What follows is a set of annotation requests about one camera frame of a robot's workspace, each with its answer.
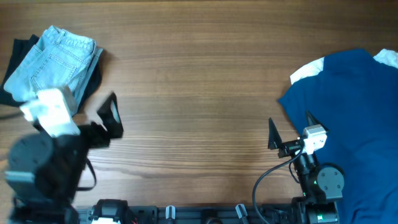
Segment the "light blue denim shorts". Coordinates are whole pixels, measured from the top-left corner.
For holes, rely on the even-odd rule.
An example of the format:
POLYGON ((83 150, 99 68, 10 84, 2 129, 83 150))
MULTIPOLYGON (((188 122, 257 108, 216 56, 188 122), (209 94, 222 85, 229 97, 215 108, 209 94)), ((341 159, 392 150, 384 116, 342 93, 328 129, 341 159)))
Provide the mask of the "light blue denim shorts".
POLYGON ((102 53, 94 39, 50 26, 8 78, 4 90, 23 104, 40 90, 67 86, 77 104, 75 115, 102 53))

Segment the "dark blue garment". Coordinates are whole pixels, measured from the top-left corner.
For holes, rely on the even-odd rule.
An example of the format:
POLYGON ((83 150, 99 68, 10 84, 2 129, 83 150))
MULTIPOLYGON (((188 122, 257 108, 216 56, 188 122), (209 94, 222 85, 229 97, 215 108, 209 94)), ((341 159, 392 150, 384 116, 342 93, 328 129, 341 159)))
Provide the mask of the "dark blue garment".
POLYGON ((279 100, 297 131, 306 111, 328 128, 316 155, 345 172, 342 223, 397 222, 397 68, 374 56, 363 49, 327 55, 318 75, 279 100))

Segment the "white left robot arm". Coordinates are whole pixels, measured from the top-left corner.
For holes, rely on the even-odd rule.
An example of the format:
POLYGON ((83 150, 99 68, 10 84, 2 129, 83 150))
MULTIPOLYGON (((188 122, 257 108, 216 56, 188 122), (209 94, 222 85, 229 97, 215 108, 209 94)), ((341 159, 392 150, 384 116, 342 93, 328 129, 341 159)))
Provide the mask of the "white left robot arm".
POLYGON ((115 93, 110 93, 97 114, 102 124, 80 125, 75 131, 61 128, 59 136, 36 123, 38 133, 23 136, 11 147, 5 172, 14 191, 8 223, 80 222, 72 202, 77 191, 91 190, 79 186, 83 169, 93 167, 88 152, 108 147, 124 132, 115 93))

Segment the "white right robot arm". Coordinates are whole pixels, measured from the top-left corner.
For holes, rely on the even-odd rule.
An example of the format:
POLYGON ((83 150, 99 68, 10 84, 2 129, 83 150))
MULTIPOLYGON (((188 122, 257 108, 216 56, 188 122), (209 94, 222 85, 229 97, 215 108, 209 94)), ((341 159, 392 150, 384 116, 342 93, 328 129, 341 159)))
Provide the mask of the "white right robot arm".
POLYGON ((296 140, 283 142, 272 119, 269 119, 270 150, 277 149, 278 157, 288 157, 294 167, 301 197, 291 201, 291 223, 339 223, 337 201, 343 199, 345 174, 332 163, 321 164, 315 151, 325 146, 328 129, 309 111, 305 113, 307 127, 296 140))

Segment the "folded black garment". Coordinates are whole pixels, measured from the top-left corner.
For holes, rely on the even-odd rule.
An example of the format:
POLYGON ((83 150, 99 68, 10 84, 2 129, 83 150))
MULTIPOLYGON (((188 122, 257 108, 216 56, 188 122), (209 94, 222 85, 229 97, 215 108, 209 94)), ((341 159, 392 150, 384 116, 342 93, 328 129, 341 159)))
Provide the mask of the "folded black garment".
MULTIPOLYGON (((2 79, 1 83, 1 104, 11 107, 19 107, 22 102, 15 101, 11 94, 4 90, 4 84, 8 80, 8 78, 12 75, 12 73, 16 70, 16 68, 21 64, 24 57, 27 55, 28 51, 39 41, 39 37, 35 34, 32 34, 30 39, 22 40, 22 39, 14 39, 12 55, 9 60, 9 65, 5 72, 5 76, 2 79)), ((102 82, 102 75, 100 70, 100 65, 97 63, 93 73, 88 81, 87 87, 85 88, 84 94, 81 98, 81 101, 78 104, 78 110, 82 109, 85 101, 98 89, 102 82)))

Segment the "white garment in pile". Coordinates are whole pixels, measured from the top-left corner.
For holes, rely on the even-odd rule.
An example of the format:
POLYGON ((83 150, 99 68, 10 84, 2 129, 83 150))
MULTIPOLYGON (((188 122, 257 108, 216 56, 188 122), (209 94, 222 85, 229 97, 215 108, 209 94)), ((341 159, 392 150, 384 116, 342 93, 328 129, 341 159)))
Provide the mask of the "white garment in pile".
MULTIPOLYGON (((296 70, 290 76, 290 83, 293 85, 295 82, 318 75, 323 70, 324 57, 316 59, 298 70, 296 70)), ((376 54, 373 59, 379 63, 397 68, 397 52, 388 49, 382 49, 378 54, 376 54)))

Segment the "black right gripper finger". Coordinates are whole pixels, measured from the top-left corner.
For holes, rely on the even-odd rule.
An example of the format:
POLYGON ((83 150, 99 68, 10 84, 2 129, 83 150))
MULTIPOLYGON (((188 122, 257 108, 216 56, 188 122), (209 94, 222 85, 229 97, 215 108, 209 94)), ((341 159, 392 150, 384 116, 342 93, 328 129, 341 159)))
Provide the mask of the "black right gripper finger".
POLYGON ((282 139, 279 135, 279 132, 272 120, 269 118, 269 139, 268 139, 268 148, 270 150, 279 149, 282 146, 282 139))
POLYGON ((320 125, 325 131, 328 130, 328 128, 325 125, 323 125, 319 120, 316 119, 316 117, 314 117, 314 115, 311 114, 311 112, 306 111, 305 116, 308 126, 320 125))

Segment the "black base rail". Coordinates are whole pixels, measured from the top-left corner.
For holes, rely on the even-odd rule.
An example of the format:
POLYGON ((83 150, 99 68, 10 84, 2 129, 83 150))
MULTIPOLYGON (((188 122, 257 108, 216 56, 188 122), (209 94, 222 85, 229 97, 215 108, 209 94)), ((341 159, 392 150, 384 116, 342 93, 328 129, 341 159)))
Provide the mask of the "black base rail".
MULTIPOLYGON (((149 224, 259 224, 259 218, 252 206, 246 206, 246 214, 240 215, 236 206, 228 207, 174 207, 173 214, 168 215, 165 207, 156 206, 131 206, 135 214, 132 223, 149 224)), ((264 204, 259 207, 268 223, 298 223, 299 219, 289 204, 264 204)))

